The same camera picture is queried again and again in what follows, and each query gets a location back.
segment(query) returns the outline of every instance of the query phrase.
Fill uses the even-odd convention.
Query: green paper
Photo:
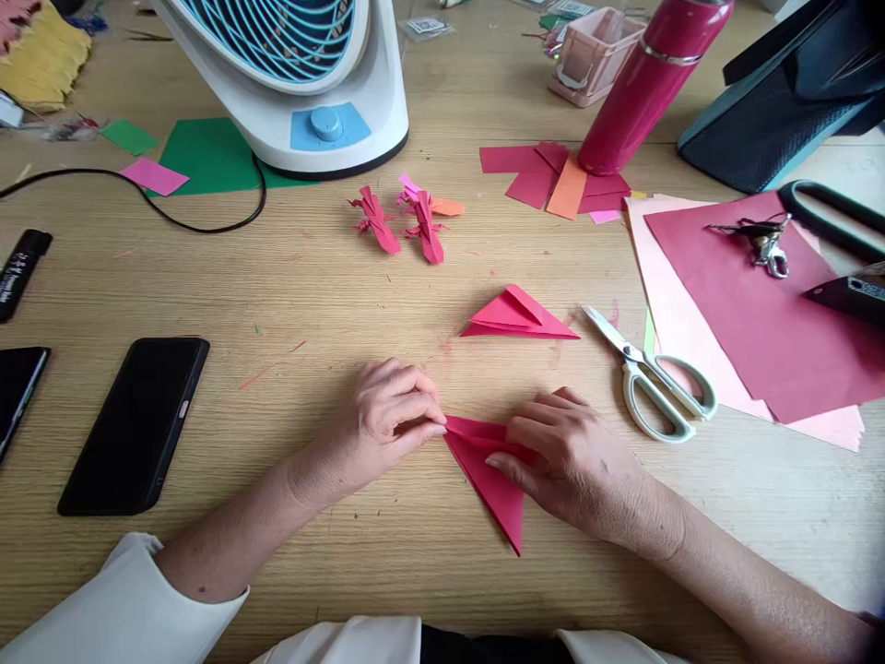
[[[655,321],[652,320],[652,310],[645,310],[645,340],[643,350],[649,355],[655,353]]]
[[[179,120],[159,163],[190,178],[172,196],[220,194],[260,186],[252,150],[230,118]],[[266,166],[262,172],[268,189],[319,184],[290,180]],[[147,195],[159,196],[151,191]]]
[[[562,19],[555,14],[546,14],[540,18],[537,24],[544,30],[553,30],[558,20]]]
[[[159,145],[156,138],[128,120],[115,120],[101,130],[101,135],[136,157]]]

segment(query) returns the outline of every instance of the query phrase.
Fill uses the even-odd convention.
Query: desk fan
[[[356,175],[406,144],[391,0],[156,0],[156,9],[258,158],[286,175]]]

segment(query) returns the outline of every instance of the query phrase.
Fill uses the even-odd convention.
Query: pink water bottle
[[[733,0],[664,0],[615,79],[578,161],[593,175],[627,164],[731,16]]]

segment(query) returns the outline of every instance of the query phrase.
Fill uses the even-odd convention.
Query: hand
[[[370,362],[338,414],[289,462],[296,499],[318,509],[380,478],[412,450],[445,433],[436,385],[396,358]]]
[[[555,517],[644,557],[666,556],[668,547],[678,546],[671,541],[674,528],[662,528],[663,520],[672,521],[661,514],[666,489],[569,387],[521,404],[507,424],[507,442],[535,450],[542,460],[530,468],[496,453],[486,462]]]

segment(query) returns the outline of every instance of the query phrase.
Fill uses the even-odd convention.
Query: yellow yarn
[[[91,46],[86,32],[65,23],[44,0],[21,38],[0,56],[0,89],[27,111],[61,111]]]

